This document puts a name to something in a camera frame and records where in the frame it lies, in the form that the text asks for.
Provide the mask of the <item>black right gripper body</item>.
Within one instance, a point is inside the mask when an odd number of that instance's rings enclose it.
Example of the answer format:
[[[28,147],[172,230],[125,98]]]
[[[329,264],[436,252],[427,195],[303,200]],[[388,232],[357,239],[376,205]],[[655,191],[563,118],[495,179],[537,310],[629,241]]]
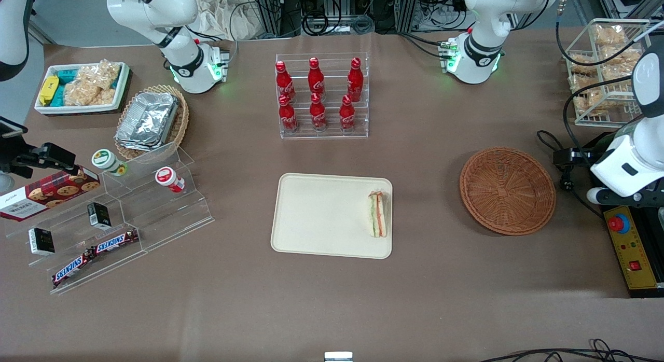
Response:
[[[34,146],[1,144],[1,168],[3,172],[14,172],[18,168],[41,168],[48,165],[32,152]]]

